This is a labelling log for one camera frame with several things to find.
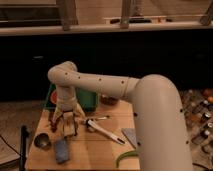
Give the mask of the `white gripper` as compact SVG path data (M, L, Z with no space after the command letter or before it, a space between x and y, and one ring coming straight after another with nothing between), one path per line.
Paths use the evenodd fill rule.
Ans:
M77 116L85 118L85 112L83 111L81 105L77 102L68 102L65 104L58 103L54 110L53 120L56 122L64 113L73 112Z

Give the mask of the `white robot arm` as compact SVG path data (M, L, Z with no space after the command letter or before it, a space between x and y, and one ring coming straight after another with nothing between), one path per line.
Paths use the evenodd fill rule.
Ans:
M167 77L85 74L66 61L50 68L48 79L56 85L57 107L63 111L73 109L76 87L131 103L141 171L193 171L181 98Z

